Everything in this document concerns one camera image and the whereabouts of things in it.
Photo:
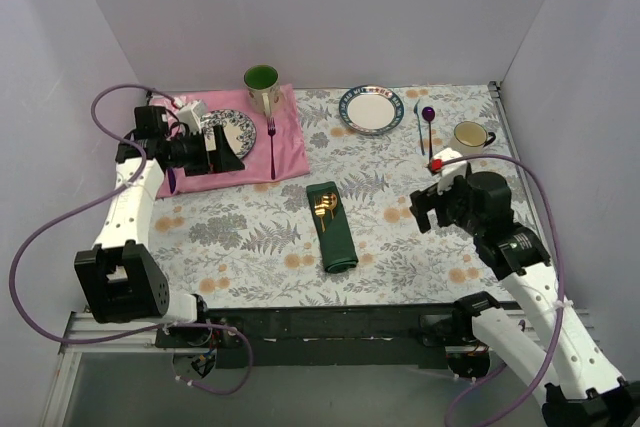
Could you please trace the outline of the gold spoon teal handle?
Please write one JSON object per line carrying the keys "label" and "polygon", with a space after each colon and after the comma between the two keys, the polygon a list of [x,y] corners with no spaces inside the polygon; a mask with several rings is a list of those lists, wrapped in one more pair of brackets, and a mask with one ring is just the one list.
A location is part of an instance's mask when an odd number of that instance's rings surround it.
{"label": "gold spoon teal handle", "polygon": [[335,210],[338,207],[338,196],[335,193],[327,193],[322,196],[323,205],[330,212],[331,218],[335,217]]}

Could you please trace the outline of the dark green cloth napkin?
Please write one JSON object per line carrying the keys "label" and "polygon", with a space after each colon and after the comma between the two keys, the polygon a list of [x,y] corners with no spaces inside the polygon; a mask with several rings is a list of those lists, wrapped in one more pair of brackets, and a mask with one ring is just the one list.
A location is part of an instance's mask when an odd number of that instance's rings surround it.
{"label": "dark green cloth napkin", "polygon": [[[322,232],[320,221],[314,214],[314,199],[327,193],[338,196],[338,207],[334,218],[327,211],[324,217],[326,231]],[[334,182],[309,185],[306,187],[306,195],[318,235],[324,271],[327,274],[339,274],[354,269],[358,264],[358,257],[337,185]]]}

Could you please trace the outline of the gold fork teal handle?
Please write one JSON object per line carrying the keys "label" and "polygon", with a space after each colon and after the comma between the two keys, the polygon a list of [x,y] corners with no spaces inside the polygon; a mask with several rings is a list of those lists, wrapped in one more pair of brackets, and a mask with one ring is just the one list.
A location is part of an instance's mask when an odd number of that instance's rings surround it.
{"label": "gold fork teal handle", "polygon": [[314,214],[320,221],[322,232],[326,231],[324,217],[326,216],[328,209],[329,209],[329,203],[325,195],[317,196],[314,199]]}

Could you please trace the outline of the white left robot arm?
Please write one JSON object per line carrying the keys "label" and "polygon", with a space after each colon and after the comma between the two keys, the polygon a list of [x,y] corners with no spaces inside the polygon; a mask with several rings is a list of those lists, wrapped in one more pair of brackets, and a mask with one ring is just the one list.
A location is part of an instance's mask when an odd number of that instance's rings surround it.
{"label": "white left robot arm", "polygon": [[160,106],[134,110],[135,128],[116,153],[116,187],[106,221],[91,249],[80,251],[74,268],[88,306],[99,323],[138,319],[179,322],[178,334],[193,347],[213,333],[196,294],[178,294],[149,252],[149,230],[163,183],[176,186],[174,172],[187,176],[240,171],[244,165],[220,124],[206,125],[207,107],[193,101],[174,121]]}

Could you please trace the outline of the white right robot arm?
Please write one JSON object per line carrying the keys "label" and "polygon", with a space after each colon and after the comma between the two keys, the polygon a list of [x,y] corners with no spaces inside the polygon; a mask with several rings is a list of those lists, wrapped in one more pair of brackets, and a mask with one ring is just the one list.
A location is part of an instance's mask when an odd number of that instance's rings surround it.
{"label": "white right robot arm", "polygon": [[511,191],[497,173],[456,175],[447,189],[434,184],[411,194],[421,232],[428,214],[473,238],[482,262],[522,309],[538,338],[508,319],[486,292],[459,299],[452,320],[464,344],[481,342],[527,385],[549,426],[631,426],[639,418],[639,384],[606,358],[562,293],[559,272],[539,237],[515,221]]}

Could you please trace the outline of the purple blue knife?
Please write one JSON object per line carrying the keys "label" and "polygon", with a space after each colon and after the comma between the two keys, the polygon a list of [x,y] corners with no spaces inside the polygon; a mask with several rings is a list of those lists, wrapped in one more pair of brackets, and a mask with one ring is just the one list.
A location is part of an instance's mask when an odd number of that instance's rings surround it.
{"label": "purple blue knife", "polygon": [[167,179],[168,179],[168,185],[169,185],[169,192],[171,194],[173,194],[176,190],[176,176],[175,176],[175,172],[173,169],[168,168],[167,169]]}

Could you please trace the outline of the blue floral patterned plate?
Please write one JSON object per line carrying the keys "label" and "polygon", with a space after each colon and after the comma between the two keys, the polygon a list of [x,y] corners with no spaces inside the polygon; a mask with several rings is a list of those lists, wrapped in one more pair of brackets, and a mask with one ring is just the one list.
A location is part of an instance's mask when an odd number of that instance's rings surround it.
{"label": "blue floral patterned plate", "polygon": [[208,150],[216,146],[214,127],[223,127],[225,137],[234,154],[244,159],[252,150],[257,129],[251,118],[238,110],[222,109],[204,114],[200,119],[201,131]]}

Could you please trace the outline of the pink cloth placemat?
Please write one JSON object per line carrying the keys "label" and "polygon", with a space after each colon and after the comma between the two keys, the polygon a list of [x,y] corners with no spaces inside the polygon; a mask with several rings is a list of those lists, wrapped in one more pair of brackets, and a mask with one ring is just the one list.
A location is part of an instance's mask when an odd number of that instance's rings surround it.
{"label": "pink cloth placemat", "polygon": [[309,173],[310,167],[298,119],[293,86],[285,84],[281,87],[281,91],[285,103],[274,113],[276,124],[274,137],[276,178],[274,180],[271,179],[270,138],[267,133],[267,121],[251,106],[247,90],[202,91],[184,94],[182,97],[186,97],[188,100],[203,100],[211,111],[231,109],[247,114],[257,128],[257,140],[249,154],[242,159],[245,165],[243,171],[186,176],[182,169],[177,169],[175,171],[175,193],[180,195],[245,184],[282,181]]}

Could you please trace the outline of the purple metallic fork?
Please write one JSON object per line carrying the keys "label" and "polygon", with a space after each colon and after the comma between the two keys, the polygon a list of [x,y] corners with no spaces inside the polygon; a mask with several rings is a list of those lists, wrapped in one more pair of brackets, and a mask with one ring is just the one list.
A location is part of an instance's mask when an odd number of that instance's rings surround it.
{"label": "purple metallic fork", "polygon": [[276,135],[276,124],[273,117],[267,119],[268,135],[270,138],[270,162],[271,162],[271,179],[276,178],[276,165],[275,165],[275,152],[274,152],[274,137]]}

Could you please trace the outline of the purple metallic spoon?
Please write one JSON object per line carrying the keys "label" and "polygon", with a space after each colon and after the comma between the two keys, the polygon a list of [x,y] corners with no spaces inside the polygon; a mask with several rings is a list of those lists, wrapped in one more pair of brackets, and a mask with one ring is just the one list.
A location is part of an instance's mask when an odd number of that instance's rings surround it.
{"label": "purple metallic spoon", "polygon": [[433,158],[433,144],[432,144],[432,122],[435,119],[435,110],[431,106],[424,107],[422,109],[422,117],[427,122],[428,131],[428,157]]}

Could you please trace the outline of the green interior ceramic mug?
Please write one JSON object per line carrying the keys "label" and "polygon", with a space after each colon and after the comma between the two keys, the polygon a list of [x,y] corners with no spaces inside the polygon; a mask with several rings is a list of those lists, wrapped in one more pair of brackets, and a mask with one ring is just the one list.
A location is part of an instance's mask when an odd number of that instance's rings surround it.
{"label": "green interior ceramic mug", "polygon": [[284,101],[278,71],[269,65],[256,65],[245,72],[243,80],[254,110],[272,117]]}

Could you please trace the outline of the floral patterned tablecloth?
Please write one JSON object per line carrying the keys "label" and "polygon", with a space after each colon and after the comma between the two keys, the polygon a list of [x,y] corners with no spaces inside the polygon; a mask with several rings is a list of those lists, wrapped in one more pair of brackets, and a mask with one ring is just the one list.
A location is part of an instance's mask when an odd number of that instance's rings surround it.
{"label": "floral patterned tablecloth", "polygon": [[[518,222],[534,227],[523,180],[507,162],[510,143],[486,85],[401,87],[401,123],[382,136],[348,129],[339,89],[294,91],[310,172],[307,175],[156,202],[149,249],[172,289],[197,293],[212,308],[449,303],[486,291],[509,294],[455,227],[421,234],[409,196],[432,183],[413,113],[435,110],[432,144],[445,147],[454,127],[474,121],[496,134],[475,170],[506,178]],[[327,274],[306,187],[332,181],[344,202],[358,264]]]}

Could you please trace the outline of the blue metallic teaspoon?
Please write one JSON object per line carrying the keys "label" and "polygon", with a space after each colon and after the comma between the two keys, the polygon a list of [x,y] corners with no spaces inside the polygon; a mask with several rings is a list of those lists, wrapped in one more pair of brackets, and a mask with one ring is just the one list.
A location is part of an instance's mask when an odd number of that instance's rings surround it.
{"label": "blue metallic teaspoon", "polygon": [[416,101],[416,104],[414,105],[413,108],[413,113],[414,116],[416,118],[416,122],[417,122],[417,131],[418,131],[418,137],[419,137],[419,148],[420,148],[420,152],[421,155],[424,156],[425,155],[425,149],[424,149],[424,144],[423,144],[423,135],[422,135],[422,127],[421,127],[421,110],[420,110],[420,99],[418,99]]}

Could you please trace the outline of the white plate blue lettered rim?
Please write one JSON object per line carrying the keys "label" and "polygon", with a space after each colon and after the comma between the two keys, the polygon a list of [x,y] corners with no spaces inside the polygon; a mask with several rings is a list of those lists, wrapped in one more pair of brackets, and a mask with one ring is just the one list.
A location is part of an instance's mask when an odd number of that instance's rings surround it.
{"label": "white plate blue lettered rim", "polygon": [[404,117],[404,104],[392,90],[377,85],[361,85],[346,91],[338,106],[343,123],[368,136],[384,135]]}

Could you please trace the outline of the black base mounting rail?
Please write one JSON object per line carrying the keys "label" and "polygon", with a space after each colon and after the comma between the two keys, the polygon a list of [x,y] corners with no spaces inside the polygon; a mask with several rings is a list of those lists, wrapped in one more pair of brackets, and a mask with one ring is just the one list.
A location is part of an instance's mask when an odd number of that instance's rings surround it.
{"label": "black base mounting rail", "polygon": [[451,369],[463,378],[491,368],[487,347],[471,332],[477,299],[382,306],[208,309],[212,329],[158,331],[155,345],[174,352],[210,348],[220,369],[245,366],[239,335],[257,367],[416,366]]}

